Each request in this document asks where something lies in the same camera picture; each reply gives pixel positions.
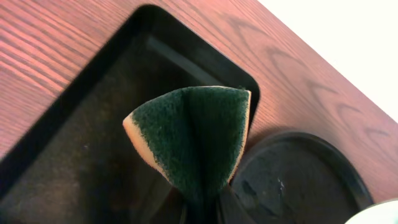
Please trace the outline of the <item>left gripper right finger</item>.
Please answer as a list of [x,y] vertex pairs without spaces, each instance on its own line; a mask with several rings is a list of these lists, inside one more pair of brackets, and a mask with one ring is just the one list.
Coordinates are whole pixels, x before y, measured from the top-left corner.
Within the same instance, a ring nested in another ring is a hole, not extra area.
[[232,188],[227,185],[216,201],[217,224],[256,224],[245,211]]

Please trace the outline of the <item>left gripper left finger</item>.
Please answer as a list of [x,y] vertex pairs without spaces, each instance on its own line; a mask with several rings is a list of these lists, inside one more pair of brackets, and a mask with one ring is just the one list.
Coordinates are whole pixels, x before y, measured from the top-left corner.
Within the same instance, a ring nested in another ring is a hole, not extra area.
[[182,194],[172,188],[164,202],[150,218],[150,224],[186,224],[187,205]]

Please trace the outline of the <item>green yellow sponge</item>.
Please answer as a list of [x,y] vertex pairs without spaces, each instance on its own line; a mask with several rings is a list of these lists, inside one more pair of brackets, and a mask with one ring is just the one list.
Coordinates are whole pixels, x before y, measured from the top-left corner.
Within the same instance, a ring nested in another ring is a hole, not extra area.
[[123,127],[143,160],[203,211],[242,158],[250,105],[249,90],[186,87],[140,105]]

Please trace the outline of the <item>light blue plate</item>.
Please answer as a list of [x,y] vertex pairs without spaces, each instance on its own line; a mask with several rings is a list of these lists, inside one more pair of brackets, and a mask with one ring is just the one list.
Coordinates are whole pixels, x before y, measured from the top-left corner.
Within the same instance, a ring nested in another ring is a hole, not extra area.
[[398,201],[388,200],[372,205],[351,217],[345,224],[397,224]]

